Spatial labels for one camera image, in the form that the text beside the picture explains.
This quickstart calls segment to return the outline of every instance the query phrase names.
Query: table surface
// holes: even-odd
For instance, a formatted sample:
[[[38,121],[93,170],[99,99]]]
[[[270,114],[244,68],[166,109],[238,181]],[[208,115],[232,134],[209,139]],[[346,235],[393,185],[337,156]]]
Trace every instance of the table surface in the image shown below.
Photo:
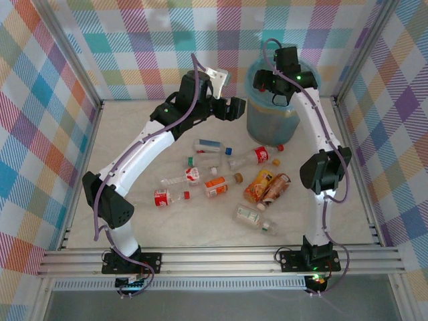
[[[134,140],[148,121],[150,113],[159,101],[107,102],[104,106],[100,127],[96,135],[88,170],[97,173],[113,161]],[[341,139],[330,100],[322,99],[327,119],[337,137]],[[164,208],[138,204],[138,195],[153,191],[156,182],[153,173],[161,163],[177,161],[174,166],[183,170],[185,156],[191,156],[195,138],[221,141],[233,148],[233,154],[243,153],[258,146],[247,133],[246,115],[234,122],[222,122],[214,117],[184,133],[178,141],[162,152],[155,162],[141,174],[131,188],[136,202],[131,219],[135,238],[143,247],[177,246],[238,246],[238,245],[295,245],[302,243],[308,220],[308,192],[299,178],[299,168],[311,153],[305,148],[307,138],[301,124],[292,139],[285,145],[285,151],[278,155],[280,170],[290,176],[292,183],[288,190],[264,213],[266,218],[278,224],[276,236],[262,234],[232,220],[231,216],[238,203],[251,206],[242,196],[243,190],[252,182],[260,170],[259,165],[249,165],[239,169],[243,183],[212,199],[204,195],[186,202],[179,202]],[[231,173],[227,161],[223,159],[221,173]],[[372,236],[358,189],[350,169],[351,190],[349,199],[343,205],[333,205],[331,236],[339,243],[372,243]],[[342,198],[345,180],[336,196]],[[104,234],[95,242],[92,209],[87,205],[82,190],[68,248],[108,247]]]

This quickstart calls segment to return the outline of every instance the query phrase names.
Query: purple cable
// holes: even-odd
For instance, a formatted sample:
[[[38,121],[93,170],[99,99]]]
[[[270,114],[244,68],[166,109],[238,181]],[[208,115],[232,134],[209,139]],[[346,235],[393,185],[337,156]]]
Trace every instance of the purple cable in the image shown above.
[[[330,195],[325,196],[324,197],[324,206],[322,208],[322,229],[324,230],[324,233],[326,234],[327,239],[330,242],[332,242],[334,245],[336,245],[338,247],[341,247],[345,251],[345,253],[346,253],[346,267],[345,267],[345,269],[343,271],[343,274],[340,276],[340,279],[331,288],[329,288],[328,290],[326,290],[326,291],[323,292],[323,293],[327,293],[330,290],[334,289],[343,280],[343,278],[345,277],[345,275],[346,275],[346,273],[347,273],[347,271],[349,269],[349,264],[350,264],[350,256],[349,256],[348,249],[343,244],[339,244],[339,243],[335,242],[331,238],[330,234],[326,230],[327,229],[327,224],[326,224],[327,200],[326,199],[331,199],[335,203],[343,203],[343,202],[345,202],[345,200],[348,197],[348,192],[349,192],[349,188],[350,188],[350,186],[349,186],[348,168],[346,166],[345,160],[343,159],[342,155],[339,153],[338,149],[335,147],[335,145],[331,141],[331,138],[330,138],[330,135],[328,133],[326,124],[324,123],[324,119],[322,119],[321,112],[319,111],[318,106],[316,105],[314,99],[311,97],[311,95],[309,95],[309,93],[303,87],[301,87],[301,85],[299,85],[293,79],[291,79],[291,78],[283,75],[283,73],[281,73],[279,70],[277,70],[274,67],[274,65],[272,65],[272,63],[269,61],[269,59],[268,59],[268,53],[266,51],[266,47],[268,45],[268,42],[270,42],[270,41],[274,41],[274,42],[276,42],[279,45],[279,47],[282,47],[281,43],[277,39],[269,38],[268,40],[266,40],[265,43],[263,44],[263,56],[265,58],[266,63],[274,71],[275,74],[279,75],[282,79],[284,79],[285,81],[287,81],[287,82],[291,83],[292,85],[294,85],[295,87],[297,87],[307,97],[307,99],[309,100],[309,102],[312,104],[313,109],[315,109],[315,112],[316,112],[316,114],[317,114],[317,116],[318,116],[318,118],[320,120],[321,127],[322,127],[322,130],[324,131],[324,134],[326,136],[328,144],[331,146],[331,148],[333,149],[333,151],[338,156],[338,158],[340,160],[340,164],[343,166],[343,169],[344,169],[344,172],[345,172],[345,179],[346,179],[345,196],[343,197],[342,200],[335,199],[334,197],[331,197]]]
[[[295,82],[293,79],[285,76],[283,73],[281,73],[279,70],[277,70],[275,68],[275,66],[269,61],[266,47],[268,46],[268,42],[270,42],[270,41],[274,41],[274,42],[276,42],[279,45],[279,47],[282,47],[281,43],[277,39],[275,39],[275,38],[269,38],[268,40],[266,40],[265,43],[263,44],[263,56],[265,58],[266,63],[268,64],[268,66],[272,69],[272,71],[275,74],[277,74],[279,77],[281,77],[285,81],[287,81],[287,82],[291,83],[292,85],[294,85],[295,87],[297,87],[307,97],[307,99],[309,100],[309,102],[312,104],[313,109],[315,109],[315,112],[316,112],[316,114],[317,114],[317,116],[318,116],[318,118],[320,120],[321,127],[322,127],[322,130],[324,131],[324,134],[326,136],[328,144],[333,149],[333,151],[336,153],[336,155],[339,158],[340,164],[343,166],[343,169],[344,169],[344,172],[345,172],[345,181],[346,181],[345,196],[341,200],[335,199],[334,197],[331,197],[330,195],[326,196],[328,199],[331,199],[335,203],[343,203],[348,198],[348,191],[349,191],[349,188],[350,188],[350,186],[349,186],[349,173],[348,173],[348,168],[346,166],[345,160],[343,159],[343,156],[339,153],[339,151],[337,150],[337,148],[334,146],[334,144],[331,142],[331,138],[330,138],[330,135],[328,133],[326,124],[324,123],[324,119],[322,119],[322,116],[321,116],[321,113],[320,113],[320,111],[318,109],[318,106],[316,105],[316,103],[315,103],[314,99],[311,97],[311,95],[309,95],[309,93],[303,87],[301,87],[301,85],[299,85],[299,83]]]
[[[146,141],[150,140],[151,138],[162,134],[163,132],[166,132],[167,130],[170,130],[172,127],[175,127],[176,125],[180,124],[181,122],[183,122],[189,115],[190,113],[193,111],[193,109],[195,108],[196,105],[196,101],[198,99],[199,96],[199,74],[198,74],[198,68],[197,66],[200,66],[201,69],[203,68],[205,70],[205,68],[198,62],[198,60],[195,57],[195,54],[191,54],[192,57],[192,62],[193,62],[193,68],[195,70],[195,95],[193,96],[193,101],[190,105],[190,108],[187,110],[187,112],[183,115],[183,117],[181,117],[180,119],[178,119],[176,122],[173,122],[172,124],[162,128],[161,130],[158,130],[157,132],[154,132],[151,135],[146,136],[145,138],[141,140],[139,140],[138,142],[136,142],[135,144],[133,144],[128,150],[126,150],[124,152],[124,154],[119,158],[119,160],[117,161],[116,164],[114,164],[114,168],[108,173],[108,175],[106,176],[106,178],[101,182],[100,188],[98,189],[98,191],[96,192],[96,196],[95,196],[95,201],[94,201],[94,228],[95,228],[95,234],[94,234],[94,241],[98,241],[98,238],[100,237],[100,229],[98,228],[98,206],[100,204],[100,197],[101,197],[101,193],[104,190],[104,187],[107,185],[109,178],[112,176],[112,174],[117,170],[117,168],[119,168],[119,166],[122,164],[122,162],[124,161],[124,159],[126,157],[128,157],[128,155],[130,153],[132,153],[134,151],[134,149],[139,146],[140,144],[144,144]]]
[[[147,289],[151,284],[152,284],[152,282],[153,282],[153,279],[154,279],[154,270],[153,270],[153,268],[151,267],[151,266],[149,266],[148,264],[145,264],[145,263],[142,263],[142,262],[139,262],[139,261],[136,261],[136,260],[134,260],[134,259],[130,259],[129,257],[127,257],[126,255],[124,255],[121,251],[119,251],[119,249],[115,246],[115,244],[114,244],[114,242],[113,242],[113,238],[112,238],[112,236],[111,236],[111,234],[110,234],[110,231],[108,230],[108,229],[106,229],[106,236],[107,236],[107,239],[108,239],[108,241],[110,242],[110,245],[112,246],[112,248],[113,248],[113,250],[122,258],[122,259],[125,259],[126,261],[129,261],[129,262],[131,262],[131,263],[133,263],[133,264],[137,264],[137,265],[141,265],[142,267],[144,267],[144,268],[146,268],[146,269],[149,269],[150,270],[150,274],[151,274],[151,278],[150,278],[150,280],[148,281],[148,283],[144,286],[144,287],[142,287],[141,289],[139,289],[137,292],[135,292],[135,293],[133,293],[133,294],[129,294],[128,296],[129,296],[129,298],[130,299],[132,299],[133,297],[135,297],[135,296],[137,296],[137,295],[139,295],[139,294],[141,294],[141,293],[143,293],[143,291],[145,291],[145,289]],[[124,294],[122,293],[122,288],[123,288],[123,286],[120,286],[119,287],[119,294],[120,294],[120,296],[121,296],[121,298],[123,298],[124,297]]]

